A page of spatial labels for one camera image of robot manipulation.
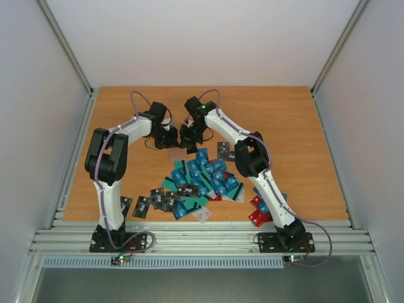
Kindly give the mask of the black vip membership card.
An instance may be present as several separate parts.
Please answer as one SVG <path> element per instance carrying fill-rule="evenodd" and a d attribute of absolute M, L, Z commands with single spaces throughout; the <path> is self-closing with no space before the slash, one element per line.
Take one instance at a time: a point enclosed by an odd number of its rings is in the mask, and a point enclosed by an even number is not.
<path fill-rule="evenodd" d="M 177 194 L 183 197 L 199 197 L 199 186 L 195 184 L 179 184 Z"/>

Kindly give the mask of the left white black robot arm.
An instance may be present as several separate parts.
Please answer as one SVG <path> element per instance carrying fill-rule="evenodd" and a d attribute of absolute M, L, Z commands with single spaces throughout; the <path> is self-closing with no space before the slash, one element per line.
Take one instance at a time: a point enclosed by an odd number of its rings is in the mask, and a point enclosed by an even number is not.
<path fill-rule="evenodd" d="M 111 129 L 97 128 L 85 159 L 97 191 L 100 218 L 90 242 L 91 252 L 121 251 L 129 242 L 121 210 L 121 179 L 128 161 L 129 146 L 140 138 L 153 138 L 158 150 L 179 146 L 170 110 L 153 102 L 145 112 L 135 112 L 127 122 Z"/>

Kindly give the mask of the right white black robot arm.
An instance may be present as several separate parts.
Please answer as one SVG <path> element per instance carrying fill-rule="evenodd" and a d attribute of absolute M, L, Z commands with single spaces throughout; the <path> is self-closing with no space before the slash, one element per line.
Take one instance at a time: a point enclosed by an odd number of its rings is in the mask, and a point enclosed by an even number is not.
<path fill-rule="evenodd" d="M 220 134 L 234 147 L 237 171 L 254 184 L 269 208 L 279 245 L 284 251 L 299 246 L 306 229 L 274 181 L 271 172 L 273 158 L 262 135 L 238 126 L 212 101 L 203 104 L 197 97 L 191 97 L 184 107 L 193 122 L 181 126 L 180 147 L 185 148 L 188 154 L 196 153 L 196 145 L 202 144 L 207 128 Z"/>

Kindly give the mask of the black card top right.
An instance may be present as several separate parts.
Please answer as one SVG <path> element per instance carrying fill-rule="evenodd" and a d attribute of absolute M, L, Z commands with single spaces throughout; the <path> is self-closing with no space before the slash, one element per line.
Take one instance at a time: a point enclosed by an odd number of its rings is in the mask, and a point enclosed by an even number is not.
<path fill-rule="evenodd" d="M 230 151 L 230 143 L 229 142 L 221 142 L 217 143 L 217 157 L 225 158 Z"/>

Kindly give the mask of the teal card magnetic stripe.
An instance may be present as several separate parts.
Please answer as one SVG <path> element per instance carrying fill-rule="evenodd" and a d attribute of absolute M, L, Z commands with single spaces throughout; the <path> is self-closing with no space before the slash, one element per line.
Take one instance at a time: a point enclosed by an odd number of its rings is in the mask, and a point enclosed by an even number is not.
<path fill-rule="evenodd" d="M 177 191 L 177 187 L 170 176 L 166 176 L 162 181 L 162 187 L 166 188 L 168 191 Z"/>

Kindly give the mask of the far left black vip card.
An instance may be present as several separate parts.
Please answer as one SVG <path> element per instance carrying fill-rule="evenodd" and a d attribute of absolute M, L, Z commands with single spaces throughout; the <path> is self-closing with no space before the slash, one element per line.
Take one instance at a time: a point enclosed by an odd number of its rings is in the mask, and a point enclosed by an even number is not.
<path fill-rule="evenodd" d="M 126 218 L 129 212 L 132 201 L 132 198 L 121 196 L 121 212 L 124 218 Z"/>

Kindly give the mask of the white card with red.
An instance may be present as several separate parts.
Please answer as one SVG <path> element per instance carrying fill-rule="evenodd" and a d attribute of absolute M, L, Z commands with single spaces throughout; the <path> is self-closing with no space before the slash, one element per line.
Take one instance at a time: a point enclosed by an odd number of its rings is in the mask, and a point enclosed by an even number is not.
<path fill-rule="evenodd" d="M 202 207 L 199 210 L 192 213 L 192 215 L 201 223 L 205 223 L 212 215 L 212 212 L 206 208 Z"/>

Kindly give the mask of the blue card right edge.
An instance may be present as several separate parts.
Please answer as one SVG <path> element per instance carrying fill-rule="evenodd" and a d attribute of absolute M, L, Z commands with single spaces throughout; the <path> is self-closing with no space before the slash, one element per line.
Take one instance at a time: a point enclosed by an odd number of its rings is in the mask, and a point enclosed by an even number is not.
<path fill-rule="evenodd" d="M 252 200 L 251 200 L 251 204 L 258 209 L 261 213 L 263 213 L 264 215 L 269 215 L 270 214 L 270 210 L 268 208 L 268 206 L 266 205 L 266 203 L 264 202 L 263 198 L 260 197 L 259 195 L 255 196 Z"/>

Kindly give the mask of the red card front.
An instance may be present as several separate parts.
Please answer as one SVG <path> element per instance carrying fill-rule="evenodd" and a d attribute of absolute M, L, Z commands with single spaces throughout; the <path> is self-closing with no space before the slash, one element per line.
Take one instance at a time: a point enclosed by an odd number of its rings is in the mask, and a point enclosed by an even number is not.
<path fill-rule="evenodd" d="M 270 215 L 265 215 L 259 210 L 255 210 L 249 215 L 250 221 L 256 226 L 260 227 L 262 224 L 266 223 L 271 218 Z"/>

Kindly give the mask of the left small circuit board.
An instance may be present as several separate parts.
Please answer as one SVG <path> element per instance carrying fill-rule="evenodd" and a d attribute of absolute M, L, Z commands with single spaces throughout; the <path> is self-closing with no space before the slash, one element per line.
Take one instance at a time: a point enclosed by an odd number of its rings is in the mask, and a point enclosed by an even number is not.
<path fill-rule="evenodd" d="M 112 266 L 117 266 L 117 265 L 120 265 L 120 264 L 127 263 L 130 260 L 131 260 L 131 256 L 129 256 L 129 255 L 120 255 L 120 256 L 116 256 L 116 257 L 111 257 L 110 264 Z"/>

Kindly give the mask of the small circuit board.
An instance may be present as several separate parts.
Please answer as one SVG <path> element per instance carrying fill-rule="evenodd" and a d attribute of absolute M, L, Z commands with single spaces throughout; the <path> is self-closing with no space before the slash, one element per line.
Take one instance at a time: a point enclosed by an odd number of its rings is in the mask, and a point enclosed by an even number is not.
<path fill-rule="evenodd" d="M 111 257 L 110 264 L 112 266 L 117 266 L 117 265 L 120 265 L 120 264 L 127 263 L 130 260 L 131 260 L 131 256 L 129 256 L 129 255 L 120 255 L 120 256 L 116 256 L 116 257 Z"/>
<path fill-rule="evenodd" d="M 302 262 L 306 259 L 306 256 L 303 255 L 295 255 L 295 254 L 291 254 L 288 256 L 284 256 L 283 260 L 285 263 L 298 263 L 298 262 Z"/>

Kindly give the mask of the right small circuit board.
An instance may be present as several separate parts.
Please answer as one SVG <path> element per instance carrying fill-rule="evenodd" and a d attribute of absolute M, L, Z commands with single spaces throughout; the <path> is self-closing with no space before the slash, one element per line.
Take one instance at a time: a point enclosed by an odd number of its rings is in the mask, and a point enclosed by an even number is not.
<path fill-rule="evenodd" d="M 303 255 L 295 255 L 295 254 L 291 254 L 288 256 L 284 256 L 283 260 L 285 263 L 298 263 L 298 262 L 302 262 L 306 259 L 306 256 Z"/>

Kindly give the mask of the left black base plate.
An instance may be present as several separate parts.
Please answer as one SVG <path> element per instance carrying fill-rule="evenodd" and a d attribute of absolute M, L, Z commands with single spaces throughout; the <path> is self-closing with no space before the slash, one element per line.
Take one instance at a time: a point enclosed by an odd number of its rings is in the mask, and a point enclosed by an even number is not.
<path fill-rule="evenodd" d="M 122 234 L 110 233 L 114 248 L 110 243 L 107 233 L 94 232 L 90 241 L 89 251 L 91 253 L 123 253 L 132 250 L 140 251 L 147 245 L 146 234 L 133 237 L 127 244 L 124 244 L 134 233 L 123 232 Z"/>

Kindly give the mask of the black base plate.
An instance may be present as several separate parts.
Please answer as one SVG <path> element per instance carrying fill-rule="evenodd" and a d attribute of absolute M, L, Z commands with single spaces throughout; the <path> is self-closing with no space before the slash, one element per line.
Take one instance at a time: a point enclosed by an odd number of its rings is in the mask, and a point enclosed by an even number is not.
<path fill-rule="evenodd" d="M 291 248 L 284 248 L 274 232 L 262 232 L 254 236 L 253 242 L 258 245 L 260 253 L 314 253 L 316 248 L 311 233 L 304 235 Z"/>
<path fill-rule="evenodd" d="M 147 245 L 146 234 L 133 237 L 127 244 L 124 244 L 134 233 L 123 232 L 122 234 L 110 233 L 114 248 L 110 243 L 107 233 L 94 232 L 90 241 L 89 251 L 91 253 L 123 253 L 132 250 L 140 251 Z"/>

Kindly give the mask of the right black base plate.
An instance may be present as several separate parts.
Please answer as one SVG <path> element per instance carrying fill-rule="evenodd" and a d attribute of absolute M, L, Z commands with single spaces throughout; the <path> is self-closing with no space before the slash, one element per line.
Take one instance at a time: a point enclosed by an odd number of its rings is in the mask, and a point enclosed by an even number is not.
<path fill-rule="evenodd" d="M 253 242 L 258 245 L 260 253 L 314 253 L 316 248 L 311 233 L 304 235 L 291 248 L 284 248 L 274 232 L 262 232 L 254 236 Z"/>

